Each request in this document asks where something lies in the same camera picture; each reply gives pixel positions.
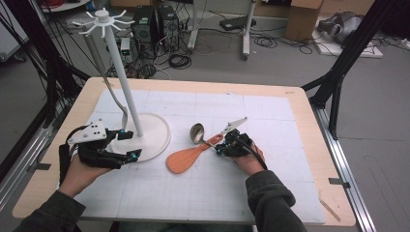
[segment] metal spoon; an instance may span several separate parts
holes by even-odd
[[[214,144],[211,144],[204,140],[204,133],[204,126],[202,126],[202,124],[199,123],[195,124],[190,128],[190,140],[192,140],[194,144],[205,143],[206,145],[215,148]]]

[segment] hand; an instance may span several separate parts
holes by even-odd
[[[260,150],[255,145],[252,145],[251,148],[254,152],[258,153],[263,160],[265,160],[262,150]],[[245,173],[250,176],[255,174],[256,172],[265,170],[254,154],[248,154],[244,157],[233,158],[233,160],[235,160],[236,163],[238,163],[238,166],[241,167],[242,170],[244,170]]]
[[[74,198],[90,186],[99,176],[110,170],[109,168],[91,167],[82,163],[78,155],[74,155],[66,179],[64,179],[63,184],[58,190]]]

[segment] black cable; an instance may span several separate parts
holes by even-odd
[[[168,64],[176,70],[184,70],[190,67],[191,59],[188,55],[172,54],[169,57]]]

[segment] orange spatula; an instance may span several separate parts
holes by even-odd
[[[210,144],[217,144],[221,140],[223,140],[223,134],[219,133],[206,142]],[[199,155],[208,148],[210,148],[210,145],[202,143],[195,148],[188,148],[175,152],[169,155],[169,157],[166,159],[166,166],[173,173],[183,173],[187,171],[193,165]]]

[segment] sleeve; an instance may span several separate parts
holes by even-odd
[[[84,210],[85,206],[57,190],[15,232],[73,231]]]
[[[250,176],[247,181],[248,204],[259,232],[306,231],[290,209],[296,203],[292,192],[269,170]]]

